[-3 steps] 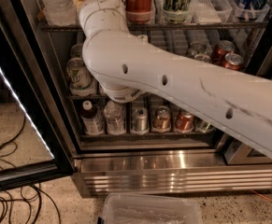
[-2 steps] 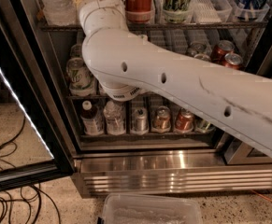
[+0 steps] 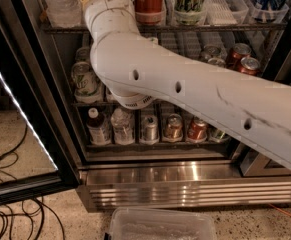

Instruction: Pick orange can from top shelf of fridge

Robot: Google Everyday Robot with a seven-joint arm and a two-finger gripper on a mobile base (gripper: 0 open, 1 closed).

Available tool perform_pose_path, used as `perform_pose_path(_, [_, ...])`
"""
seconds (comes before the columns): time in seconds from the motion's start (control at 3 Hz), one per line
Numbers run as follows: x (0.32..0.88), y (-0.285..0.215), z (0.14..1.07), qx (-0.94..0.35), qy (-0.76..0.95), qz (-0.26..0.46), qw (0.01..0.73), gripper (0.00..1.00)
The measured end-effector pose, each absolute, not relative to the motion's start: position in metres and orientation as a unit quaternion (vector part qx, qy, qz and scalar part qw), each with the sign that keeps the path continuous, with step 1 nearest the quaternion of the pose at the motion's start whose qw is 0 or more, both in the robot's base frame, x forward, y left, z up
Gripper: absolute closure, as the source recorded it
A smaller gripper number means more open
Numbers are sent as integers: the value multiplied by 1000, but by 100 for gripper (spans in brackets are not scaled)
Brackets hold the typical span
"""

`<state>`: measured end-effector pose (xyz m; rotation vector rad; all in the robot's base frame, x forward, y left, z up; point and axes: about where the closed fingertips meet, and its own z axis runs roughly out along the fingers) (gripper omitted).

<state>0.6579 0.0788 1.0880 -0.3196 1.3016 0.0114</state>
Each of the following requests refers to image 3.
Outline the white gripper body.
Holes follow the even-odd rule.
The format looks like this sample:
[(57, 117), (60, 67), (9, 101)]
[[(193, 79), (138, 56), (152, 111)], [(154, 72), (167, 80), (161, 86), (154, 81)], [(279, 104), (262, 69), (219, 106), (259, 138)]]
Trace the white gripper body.
[(90, 0), (84, 10), (88, 29), (133, 29), (135, 13), (131, 0)]

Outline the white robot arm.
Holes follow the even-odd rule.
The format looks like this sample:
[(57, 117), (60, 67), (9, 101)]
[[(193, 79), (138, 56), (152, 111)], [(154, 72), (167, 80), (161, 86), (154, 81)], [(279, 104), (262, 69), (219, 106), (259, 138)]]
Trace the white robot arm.
[(291, 86), (175, 54), (142, 37), (131, 0), (87, 0), (92, 67), (130, 109), (173, 103), (291, 170)]

